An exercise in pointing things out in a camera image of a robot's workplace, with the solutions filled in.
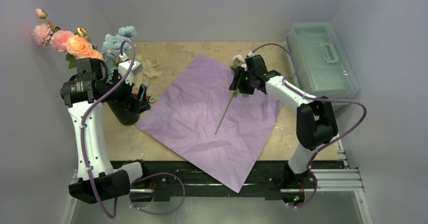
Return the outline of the green leafy flower stem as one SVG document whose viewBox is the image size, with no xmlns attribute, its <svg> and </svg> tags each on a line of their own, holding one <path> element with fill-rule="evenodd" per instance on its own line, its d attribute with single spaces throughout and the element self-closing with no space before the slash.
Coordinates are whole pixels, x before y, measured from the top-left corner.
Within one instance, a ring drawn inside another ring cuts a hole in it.
<svg viewBox="0 0 428 224">
<path fill-rule="evenodd" d="M 230 68 L 231 68 L 231 70 L 233 71 L 234 74 L 236 74 L 236 71 L 237 71 L 238 68 L 243 68 L 245 70 L 246 69 L 246 63 L 245 63 L 244 57 L 242 55 L 240 55 L 240 54 L 233 56 Z M 222 114 L 222 116 L 220 118 L 220 121 L 219 121 L 219 123 L 217 125 L 217 128 L 215 130 L 215 135 L 218 133 L 218 131 L 219 131 L 220 127 L 221 127 L 221 124 L 222 124 L 222 122 L 223 122 L 223 120 L 224 120 L 224 118 L 226 116 L 226 113 L 227 113 L 227 111 L 228 111 L 228 109 L 230 107 L 230 104 L 231 104 L 232 100 L 234 98 L 236 98 L 238 96 L 238 94 L 239 94 L 239 90 L 238 89 L 232 90 L 232 92 L 230 94 L 230 97 L 229 97 L 229 100 L 228 100 L 228 103 L 227 103 L 227 106 L 226 106 L 226 108 L 225 108 L 225 110 L 224 110 L 224 112 L 223 112 L 223 114 Z"/>
</svg>

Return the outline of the cream printed ribbon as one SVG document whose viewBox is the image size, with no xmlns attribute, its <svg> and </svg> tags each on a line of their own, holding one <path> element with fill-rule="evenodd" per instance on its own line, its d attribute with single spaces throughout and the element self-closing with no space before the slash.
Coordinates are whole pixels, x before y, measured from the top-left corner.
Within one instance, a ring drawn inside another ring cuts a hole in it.
<svg viewBox="0 0 428 224">
<path fill-rule="evenodd" d="M 137 55 L 136 59 L 141 63 L 142 70 L 137 74 L 139 77 L 150 80 L 160 76 L 163 71 L 158 70 L 160 63 L 149 57 L 143 57 L 142 55 Z"/>
</svg>

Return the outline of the purple pink wrapping paper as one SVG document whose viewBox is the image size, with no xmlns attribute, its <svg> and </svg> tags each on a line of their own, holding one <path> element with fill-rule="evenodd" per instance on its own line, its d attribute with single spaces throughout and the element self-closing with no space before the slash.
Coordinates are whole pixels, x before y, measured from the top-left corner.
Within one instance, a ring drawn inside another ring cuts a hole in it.
<svg viewBox="0 0 428 224">
<path fill-rule="evenodd" d="M 282 103 L 260 91 L 238 96 L 215 135 L 232 79 L 230 67 L 197 55 L 137 128 L 239 193 L 275 127 Z"/>
</svg>

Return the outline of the blue flower stem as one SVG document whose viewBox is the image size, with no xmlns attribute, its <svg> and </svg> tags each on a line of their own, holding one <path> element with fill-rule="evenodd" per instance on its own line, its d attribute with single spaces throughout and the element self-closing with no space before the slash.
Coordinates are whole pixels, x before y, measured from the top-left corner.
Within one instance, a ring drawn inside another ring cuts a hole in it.
<svg viewBox="0 0 428 224">
<path fill-rule="evenodd" d="M 125 26 L 118 29 L 118 34 L 105 36 L 102 44 L 101 55 L 108 69 L 108 81 L 112 78 L 113 72 L 118 68 L 118 64 L 123 60 L 120 58 L 120 48 L 124 40 L 132 41 L 137 36 L 134 26 Z"/>
</svg>

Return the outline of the peach rose flower stem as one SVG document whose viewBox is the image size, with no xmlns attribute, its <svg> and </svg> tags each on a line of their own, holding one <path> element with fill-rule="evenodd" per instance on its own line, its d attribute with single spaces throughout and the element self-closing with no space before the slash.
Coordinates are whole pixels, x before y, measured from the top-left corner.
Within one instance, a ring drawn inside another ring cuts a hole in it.
<svg viewBox="0 0 428 224">
<path fill-rule="evenodd" d="M 84 28 L 77 28 L 76 33 L 66 41 L 67 52 L 76 59 L 99 59 L 103 60 L 102 54 L 94 48 L 87 38 Z"/>
</svg>

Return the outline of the pink rose flower stem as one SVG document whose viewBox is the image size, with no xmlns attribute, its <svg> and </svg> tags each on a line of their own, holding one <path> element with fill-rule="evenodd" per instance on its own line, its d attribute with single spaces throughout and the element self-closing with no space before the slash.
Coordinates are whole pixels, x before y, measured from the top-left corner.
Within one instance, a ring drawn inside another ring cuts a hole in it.
<svg viewBox="0 0 428 224">
<path fill-rule="evenodd" d="M 69 69 L 76 67 L 76 57 L 67 51 L 67 42 L 74 36 L 71 31 L 61 30 L 60 27 L 54 26 L 48 19 L 47 13 L 43 9 L 36 9 L 37 18 L 45 23 L 36 25 L 32 36 L 34 41 L 40 46 L 50 45 L 55 51 L 65 53 L 65 59 L 69 63 Z"/>
</svg>

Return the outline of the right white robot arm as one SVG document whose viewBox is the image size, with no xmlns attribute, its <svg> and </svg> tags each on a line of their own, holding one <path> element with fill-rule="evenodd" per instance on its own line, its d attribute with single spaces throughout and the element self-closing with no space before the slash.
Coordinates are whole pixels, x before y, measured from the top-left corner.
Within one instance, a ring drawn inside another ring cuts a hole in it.
<svg viewBox="0 0 428 224">
<path fill-rule="evenodd" d="M 255 90 L 280 100 L 296 112 L 298 145 L 285 164 L 282 182 L 296 187 L 308 175 L 314 154 L 337 136 L 338 127 L 328 98 L 316 99 L 298 89 L 275 70 L 268 71 L 264 59 L 253 55 L 236 56 L 231 66 L 234 77 L 229 87 L 233 95 L 253 95 Z"/>
</svg>

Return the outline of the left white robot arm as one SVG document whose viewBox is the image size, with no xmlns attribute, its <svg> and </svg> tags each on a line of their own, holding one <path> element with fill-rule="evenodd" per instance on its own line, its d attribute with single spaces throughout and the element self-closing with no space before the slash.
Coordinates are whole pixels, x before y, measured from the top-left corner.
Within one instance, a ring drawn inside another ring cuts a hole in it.
<svg viewBox="0 0 428 224">
<path fill-rule="evenodd" d="M 132 125 L 151 106 L 147 87 L 132 92 L 133 77 L 142 68 L 138 61 L 126 60 L 111 76 L 99 59 L 76 61 L 77 73 L 63 84 L 60 95 L 72 119 L 78 151 L 77 181 L 68 186 L 69 194 L 85 203 L 114 199 L 129 194 L 131 184 L 145 188 L 150 183 L 149 172 L 140 160 L 115 169 L 108 156 L 103 130 L 103 104 L 107 103 L 118 121 Z"/>
</svg>

